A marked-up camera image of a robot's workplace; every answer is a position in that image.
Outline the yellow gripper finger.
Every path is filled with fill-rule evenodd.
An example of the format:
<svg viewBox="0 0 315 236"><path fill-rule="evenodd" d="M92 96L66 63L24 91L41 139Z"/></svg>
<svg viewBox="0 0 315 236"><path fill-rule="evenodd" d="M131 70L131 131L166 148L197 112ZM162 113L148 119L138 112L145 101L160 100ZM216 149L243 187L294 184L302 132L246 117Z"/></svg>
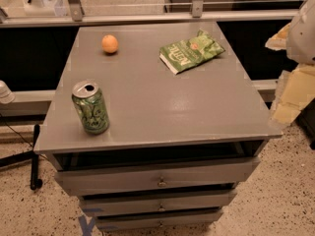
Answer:
<svg viewBox="0 0 315 236"><path fill-rule="evenodd" d="M284 71L276 89L271 119L290 125L315 98L315 66L298 64L292 72Z"/></svg>
<svg viewBox="0 0 315 236"><path fill-rule="evenodd" d="M270 37L265 46L271 50L286 50L286 40L289 32L290 24L286 24L276 34Z"/></svg>

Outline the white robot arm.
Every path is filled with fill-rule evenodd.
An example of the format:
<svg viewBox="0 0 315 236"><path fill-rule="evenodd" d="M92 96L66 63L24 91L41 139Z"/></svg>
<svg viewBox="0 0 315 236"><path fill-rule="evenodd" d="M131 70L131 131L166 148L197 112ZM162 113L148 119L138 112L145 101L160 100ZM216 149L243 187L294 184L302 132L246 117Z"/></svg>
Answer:
<svg viewBox="0 0 315 236"><path fill-rule="evenodd" d="M297 63L292 72L281 75L271 110L274 122L289 126L315 98L315 0L306 0L265 46L285 50L287 58Z"/></svg>

